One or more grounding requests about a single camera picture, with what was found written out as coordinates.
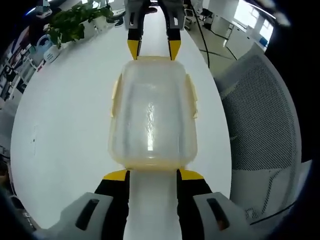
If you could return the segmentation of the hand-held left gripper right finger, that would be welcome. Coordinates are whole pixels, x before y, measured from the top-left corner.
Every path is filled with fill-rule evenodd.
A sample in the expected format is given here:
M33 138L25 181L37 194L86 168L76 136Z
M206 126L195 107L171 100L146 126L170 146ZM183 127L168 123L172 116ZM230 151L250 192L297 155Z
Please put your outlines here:
M177 214L183 240L251 240L246 214L192 170L176 171Z

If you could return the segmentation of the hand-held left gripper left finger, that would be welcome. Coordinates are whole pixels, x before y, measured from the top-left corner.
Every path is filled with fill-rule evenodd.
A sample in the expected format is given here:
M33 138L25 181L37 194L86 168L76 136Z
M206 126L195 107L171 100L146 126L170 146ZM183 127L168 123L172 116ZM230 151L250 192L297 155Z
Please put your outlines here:
M130 171L105 175L95 192L86 192L61 211L56 224L33 234L37 240L122 240L129 215Z

